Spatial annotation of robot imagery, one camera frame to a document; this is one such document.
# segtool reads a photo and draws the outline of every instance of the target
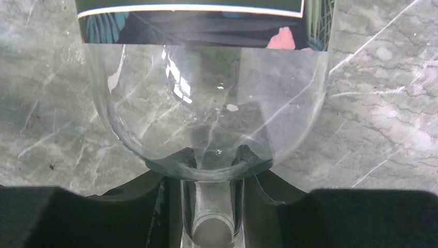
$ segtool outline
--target marble surface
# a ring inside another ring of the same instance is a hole
[[[338,1],[321,115],[272,170],[438,193],[438,1]],[[0,20],[0,184],[100,194],[147,171],[96,118],[74,1],[2,0]]]

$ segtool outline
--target tropical print label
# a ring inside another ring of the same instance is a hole
[[[84,43],[327,51],[335,0],[76,0]]]

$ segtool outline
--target black holder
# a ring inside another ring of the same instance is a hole
[[[438,247],[438,197],[315,190],[271,171],[244,181],[247,248]],[[180,182],[149,171],[101,196],[0,187],[0,247],[180,248]]]

